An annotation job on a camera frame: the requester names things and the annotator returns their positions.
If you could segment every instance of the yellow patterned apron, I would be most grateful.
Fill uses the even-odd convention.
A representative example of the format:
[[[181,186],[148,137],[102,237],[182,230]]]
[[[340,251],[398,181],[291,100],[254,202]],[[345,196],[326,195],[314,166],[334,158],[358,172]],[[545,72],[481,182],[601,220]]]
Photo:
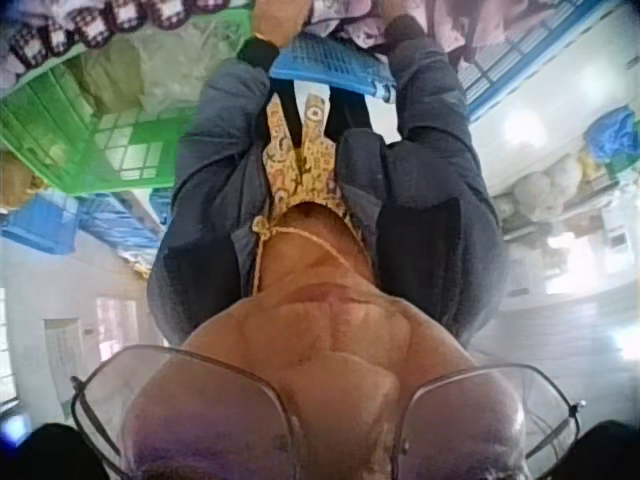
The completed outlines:
[[[253,231],[260,235],[253,282],[254,294],[258,292],[260,266],[264,242],[276,233],[297,233],[322,245],[341,263],[348,262],[327,242],[302,230],[277,227],[280,217],[301,203],[317,203],[331,209],[347,224],[362,245],[361,234],[349,216],[340,188],[335,182],[336,144],[324,136],[326,102],[322,97],[307,97],[302,127],[302,146],[294,149],[287,127],[282,103],[277,94],[267,107],[267,119],[271,143],[262,161],[271,186],[273,203],[267,216],[259,216],[253,222]]]

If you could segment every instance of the eyeglass frame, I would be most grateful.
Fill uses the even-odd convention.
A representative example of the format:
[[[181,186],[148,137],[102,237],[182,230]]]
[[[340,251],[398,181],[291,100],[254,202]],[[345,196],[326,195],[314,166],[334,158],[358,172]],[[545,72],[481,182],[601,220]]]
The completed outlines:
[[[113,441],[109,433],[106,431],[102,422],[98,419],[97,415],[89,405],[89,402],[87,401],[84,394],[88,385],[93,381],[93,379],[95,379],[100,374],[100,372],[105,370],[109,365],[111,365],[117,358],[122,356],[124,353],[130,352],[130,351],[156,351],[161,353],[178,354],[183,357],[186,357],[192,360],[197,360],[210,365],[214,365],[219,368],[222,368],[223,370],[227,370],[232,373],[238,374],[244,377],[245,379],[259,385],[262,388],[262,390],[269,395],[269,397],[273,401],[274,406],[279,410],[279,413],[284,419],[286,424],[288,451],[293,452],[291,455],[292,465],[290,466],[290,469],[289,469],[290,480],[303,480],[300,475],[300,465],[298,464],[298,458],[297,458],[297,455],[295,454],[294,444],[295,444],[295,438],[296,438],[296,431],[293,425],[292,415],[285,407],[285,404],[282,401],[282,397],[278,394],[278,391],[269,382],[267,382],[263,378],[251,372],[247,372],[246,370],[242,370],[234,365],[222,362],[215,358],[207,357],[199,353],[189,352],[187,350],[181,350],[179,348],[164,347],[160,345],[132,345],[132,346],[125,347],[119,352],[117,352],[116,354],[114,354],[113,356],[111,356],[109,359],[107,359],[106,361],[98,365],[95,368],[95,370],[87,377],[86,380],[83,381],[76,376],[71,377],[71,384],[73,385],[73,389],[75,391],[71,399],[71,415],[72,415],[73,421],[75,422],[80,434],[85,439],[87,444],[98,454],[98,456],[105,463],[105,465],[109,469],[111,469],[116,475],[118,475],[120,478],[122,478],[123,480],[133,480],[135,477],[133,477],[131,474],[122,470],[94,443],[93,439],[85,431],[82,423],[80,422],[76,410],[78,407],[78,403],[80,403],[80,407],[83,409],[85,415],[87,416],[87,420],[89,421],[89,423],[96,429],[96,432],[102,437],[104,442],[113,450],[113,452],[118,457],[120,457],[121,456],[120,449],[118,448],[116,443]],[[391,459],[390,459],[391,460],[391,480],[400,479],[399,458],[401,455],[405,453],[403,452],[405,447],[403,445],[403,438],[402,438],[403,431],[404,431],[404,421],[406,419],[406,416],[409,410],[411,409],[411,407],[413,406],[417,398],[419,398],[421,395],[423,395],[428,391],[435,390],[437,387],[443,386],[455,380],[468,378],[473,375],[481,374],[484,372],[490,372],[492,370],[500,370],[500,369],[507,369],[507,368],[520,368],[524,370],[529,370],[541,376],[551,386],[553,391],[560,397],[560,399],[565,403],[565,405],[568,408],[567,417],[558,425],[556,425],[551,430],[551,432],[549,432],[542,440],[540,440],[536,444],[536,446],[534,446],[531,450],[529,450],[525,455],[525,459],[528,460],[533,455],[535,455],[536,453],[541,451],[543,448],[548,446],[550,443],[552,443],[555,439],[557,439],[562,434],[562,432],[564,432],[564,430],[568,428],[568,426],[573,421],[575,424],[576,433],[574,435],[574,438],[571,440],[571,445],[572,445],[580,436],[581,430],[580,430],[580,419],[579,419],[578,413],[580,412],[580,410],[582,410],[582,408],[586,406],[586,402],[580,401],[572,404],[569,401],[569,399],[566,397],[566,395],[562,392],[562,390],[560,390],[560,387],[558,387],[555,384],[555,382],[551,380],[551,378],[549,378],[549,376],[546,375],[542,370],[540,370],[537,367],[534,367],[533,365],[527,365],[524,363],[504,362],[504,363],[497,363],[493,365],[472,367],[472,368],[458,370],[456,372],[453,372],[447,375],[442,375],[435,379],[429,380],[428,382],[425,382],[424,384],[422,384],[421,386],[415,389],[414,393],[411,395],[410,400],[402,408],[401,415],[398,417],[398,421],[395,426],[393,448],[391,451]],[[553,471],[558,467],[558,465],[562,463],[562,460],[567,455],[568,451],[569,449],[567,449],[567,451],[564,452],[560,456],[560,458],[556,459],[556,462],[551,467],[549,467],[549,469],[545,473],[536,477],[536,480],[543,480],[548,478],[553,473]]]

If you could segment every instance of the eyeglass temple arm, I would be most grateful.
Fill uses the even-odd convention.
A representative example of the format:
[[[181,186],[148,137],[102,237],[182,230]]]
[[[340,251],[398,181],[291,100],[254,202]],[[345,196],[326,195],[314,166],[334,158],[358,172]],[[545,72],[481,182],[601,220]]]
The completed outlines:
[[[538,442],[538,444],[535,447],[529,450],[527,452],[526,459],[529,460],[538,452],[548,447],[549,444],[551,444],[556,438],[562,435],[562,432],[564,432],[569,427],[571,422],[578,417],[578,412],[582,410],[582,408],[584,408],[585,405],[586,405],[585,402],[580,402],[580,403],[571,405],[569,407],[569,415],[567,416],[567,418],[565,418],[562,422],[560,422],[556,428],[551,430],[551,432],[549,432],[546,437],[540,440],[540,442]]]
[[[87,416],[89,423],[93,425],[93,427],[96,429],[96,432],[98,432],[98,435],[102,437],[105,443],[109,445],[109,447],[111,447],[111,449],[116,453],[116,455],[120,456],[120,449],[109,436],[109,432],[107,432],[107,429],[104,428],[104,425],[98,419],[98,416],[89,405],[89,402],[87,402],[87,399],[84,396],[85,385],[82,382],[82,380],[80,380],[78,377],[71,377],[71,383],[73,385],[73,389],[76,391],[76,397],[78,399],[78,402],[80,402],[80,406],[84,410],[84,413]]]

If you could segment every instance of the neck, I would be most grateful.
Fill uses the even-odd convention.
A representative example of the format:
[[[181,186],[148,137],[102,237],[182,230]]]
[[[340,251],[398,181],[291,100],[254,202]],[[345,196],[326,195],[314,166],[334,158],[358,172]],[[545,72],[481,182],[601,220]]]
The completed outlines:
[[[329,244],[346,262],[327,248],[295,233],[279,233],[266,241],[262,254],[259,291],[276,288],[294,276],[313,275],[316,267],[330,267],[336,274],[356,273],[374,283],[369,258],[344,221],[333,211],[305,203],[287,211],[278,227],[302,230]]]

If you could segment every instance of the hand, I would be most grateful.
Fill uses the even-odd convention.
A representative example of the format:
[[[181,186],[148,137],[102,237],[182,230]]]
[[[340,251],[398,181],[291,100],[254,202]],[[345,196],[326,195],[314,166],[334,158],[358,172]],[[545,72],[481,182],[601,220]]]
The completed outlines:
[[[409,13],[409,0],[382,0],[382,19],[388,25],[393,20]]]
[[[312,0],[257,0],[253,33],[278,48],[289,45],[302,30]]]

